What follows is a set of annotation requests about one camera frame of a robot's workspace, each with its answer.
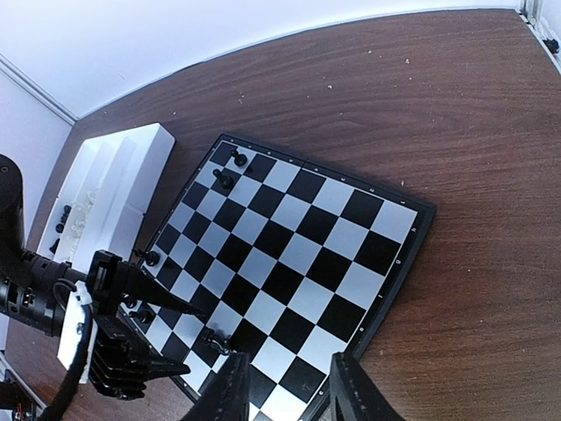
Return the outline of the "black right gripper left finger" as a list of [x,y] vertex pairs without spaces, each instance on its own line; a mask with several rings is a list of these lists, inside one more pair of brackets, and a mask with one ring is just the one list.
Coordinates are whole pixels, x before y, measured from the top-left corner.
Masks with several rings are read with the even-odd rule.
[[249,419],[250,359],[233,353],[182,421]]

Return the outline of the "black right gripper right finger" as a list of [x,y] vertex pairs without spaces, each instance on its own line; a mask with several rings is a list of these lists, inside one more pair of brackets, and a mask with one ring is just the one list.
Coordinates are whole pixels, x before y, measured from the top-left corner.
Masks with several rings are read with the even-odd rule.
[[332,355],[329,387],[332,420],[403,420],[351,354]]

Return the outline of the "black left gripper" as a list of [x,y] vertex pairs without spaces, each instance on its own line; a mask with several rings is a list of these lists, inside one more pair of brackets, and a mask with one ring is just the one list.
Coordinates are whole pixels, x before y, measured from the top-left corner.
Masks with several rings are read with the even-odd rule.
[[188,365],[147,348],[117,313],[125,295],[197,317],[206,316],[202,310],[173,295],[151,274],[104,250],[95,252],[86,283],[97,323],[89,380],[100,394],[136,400],[145,396],[146,382],[191,373]]

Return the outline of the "black chess piece corner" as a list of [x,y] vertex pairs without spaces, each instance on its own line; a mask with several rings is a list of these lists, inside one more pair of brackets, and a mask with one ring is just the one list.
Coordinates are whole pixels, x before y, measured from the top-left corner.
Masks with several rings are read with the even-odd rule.
[[126,296],[123,299],[123,306],[128,311],[135,311],[138,308],[138,300],[136,298],[133,298],[132,296]]

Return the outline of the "white compartment tray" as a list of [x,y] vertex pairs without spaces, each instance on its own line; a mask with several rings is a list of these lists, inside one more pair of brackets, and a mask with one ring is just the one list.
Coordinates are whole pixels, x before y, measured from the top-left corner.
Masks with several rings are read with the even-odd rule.
[[[159,123],[84,140],[55,198],[38,254],[69,262],[81,272],[89,270],[98,250],[129,259],[174,143],[174,136]],[[67,236],[76,214],[75,205],[88,190],[96,188],[96,202],[79,246],[72,253]],[[52,254],[49,247],[59,237],[55,226],[66,204],[72,210],[57,251]]]

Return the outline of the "black silver chessboard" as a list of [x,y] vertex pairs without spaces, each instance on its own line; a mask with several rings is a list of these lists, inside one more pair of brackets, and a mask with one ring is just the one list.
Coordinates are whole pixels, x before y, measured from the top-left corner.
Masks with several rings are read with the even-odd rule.
[[[244,168],[231,149],[247,156]],[[332,355],[363,354],[435,213],[397,189],[222,135],[150,244],[160,254],[151,275],[206,316],[139,303],[154,320],[130,325],[156,353],[190,367],[176,378],[190,398],[226,360],[202,343],[207,326],[249,355],[250,419],[316,420]]]

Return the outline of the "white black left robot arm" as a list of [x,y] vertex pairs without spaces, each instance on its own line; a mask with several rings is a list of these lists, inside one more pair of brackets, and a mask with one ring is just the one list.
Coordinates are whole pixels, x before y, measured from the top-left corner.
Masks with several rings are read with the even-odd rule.
[[78,312],[90,315],[91,339],[85,376],[105,396],[122,400],[143,397],[146,383],[187,375],[190,368],[153,353],[117,311],[139,300],[182,314],[199,315],[190,303],[172,295],[142,269],[117,255],[95,252],[86,273],[25,249],[23,176],[18,165],[1,158],[1,312],[50,337],[61,337],[70,318],[70,298]]

